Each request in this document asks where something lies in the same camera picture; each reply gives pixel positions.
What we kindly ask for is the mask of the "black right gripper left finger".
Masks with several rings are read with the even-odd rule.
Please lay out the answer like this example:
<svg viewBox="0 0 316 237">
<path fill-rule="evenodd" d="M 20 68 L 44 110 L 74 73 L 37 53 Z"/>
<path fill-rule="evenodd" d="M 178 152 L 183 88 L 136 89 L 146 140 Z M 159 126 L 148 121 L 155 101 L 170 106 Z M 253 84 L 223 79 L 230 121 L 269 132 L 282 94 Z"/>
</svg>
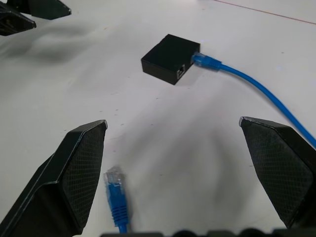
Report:
<svg viewBox="0 0 316 237">
<path fill-rule="evenodd" d="M 99 182 L 106 120 L 69 131 L 0 223 L 0 237 L 73 237 L 86 226 Z"/>
</svg>

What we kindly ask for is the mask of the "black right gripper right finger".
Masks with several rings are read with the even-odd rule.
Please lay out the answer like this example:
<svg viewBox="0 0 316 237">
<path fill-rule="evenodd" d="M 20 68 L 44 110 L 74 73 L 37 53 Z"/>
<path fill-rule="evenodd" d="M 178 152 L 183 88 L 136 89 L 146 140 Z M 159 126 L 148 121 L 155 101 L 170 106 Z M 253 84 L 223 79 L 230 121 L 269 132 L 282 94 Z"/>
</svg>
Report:
<svg viewBox="0 0 316 237">
<path fill-rule="evenodd" d="M 241 117 L 257 177 L 287 228 L 316 228 L 316 149 L 293 128 Z"/>
</svg>

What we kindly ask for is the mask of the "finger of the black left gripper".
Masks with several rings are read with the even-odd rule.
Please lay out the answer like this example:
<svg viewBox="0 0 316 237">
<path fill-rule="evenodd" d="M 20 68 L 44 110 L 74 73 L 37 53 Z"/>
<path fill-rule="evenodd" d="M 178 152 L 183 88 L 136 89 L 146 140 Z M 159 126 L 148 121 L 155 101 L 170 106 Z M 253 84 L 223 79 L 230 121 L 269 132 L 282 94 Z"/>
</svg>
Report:
<svg viewBox="0 0 316 237">
<path fill-rule="evenodd" d="M 72 11 L 60 0 L 28 0 L 31 15 L 54 20 L 72 14 Z"/>
<path fill-rule="evenodd" d="M 36 28 L 35 21 L 7 4 L 0 4 L 0 36 L 9 36 Z"/>
</svg>

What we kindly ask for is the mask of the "small black network box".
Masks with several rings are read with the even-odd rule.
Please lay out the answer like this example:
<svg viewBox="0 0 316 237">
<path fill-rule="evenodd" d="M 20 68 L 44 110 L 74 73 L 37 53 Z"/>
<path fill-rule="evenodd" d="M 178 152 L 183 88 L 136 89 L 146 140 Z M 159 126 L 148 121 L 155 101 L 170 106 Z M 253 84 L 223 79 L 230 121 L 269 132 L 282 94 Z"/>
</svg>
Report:
<svg viewBox="0 0 316 237">
<path fill-rule="evenodd" d="M 200 43 L 168 34 L 141 59 L 143 72 L 175 85 L 192 66 L 197 52 Z"/>
</svg>

